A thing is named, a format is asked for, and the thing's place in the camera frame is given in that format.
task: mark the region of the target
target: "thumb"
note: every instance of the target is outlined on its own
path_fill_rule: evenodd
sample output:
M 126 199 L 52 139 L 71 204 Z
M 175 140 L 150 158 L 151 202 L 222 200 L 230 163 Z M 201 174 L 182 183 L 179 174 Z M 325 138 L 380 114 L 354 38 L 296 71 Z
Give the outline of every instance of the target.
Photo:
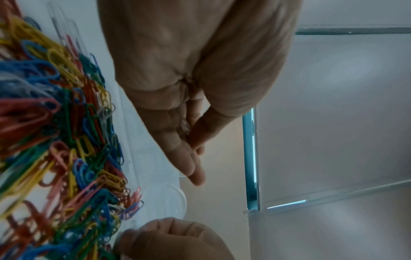
M 215 137 L 226 125 L 237 117 L 226 116 L 212 106 L 200 117 L 191 128 L 188 143 L 196 150 L 205 142 Z
M 121 234 L 114 251 L 133 260 L 190 260 L 203 251 L 202 247 L 206 245 L 196 237 L 130 229 Z

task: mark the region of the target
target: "hand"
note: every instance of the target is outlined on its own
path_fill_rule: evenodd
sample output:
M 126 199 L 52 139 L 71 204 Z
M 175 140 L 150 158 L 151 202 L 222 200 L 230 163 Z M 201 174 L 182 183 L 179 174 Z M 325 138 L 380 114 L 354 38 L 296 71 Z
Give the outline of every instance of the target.
M 125 231 L 114 252 L 134 260 L 234 260 L 212 229 L 175 218 L 157 219 L 138 230 Z
M 193 184 L 205 181 L 198 157 L 204 143 L 273 85 L 301 3 L 98 1 L 117 82 L 167 158 Z M 204 97 L 211 106 L 200 117 Z

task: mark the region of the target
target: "pile of paper clips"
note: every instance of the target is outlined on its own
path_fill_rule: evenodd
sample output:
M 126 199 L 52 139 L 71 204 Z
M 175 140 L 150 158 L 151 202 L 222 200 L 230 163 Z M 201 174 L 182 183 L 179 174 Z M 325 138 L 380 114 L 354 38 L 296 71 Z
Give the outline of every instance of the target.
M 116 259 L 108 241 L 143 203 L 100 69 L 80 38 L 50 40 L 15 3 L 2 20 L 0 259 Z

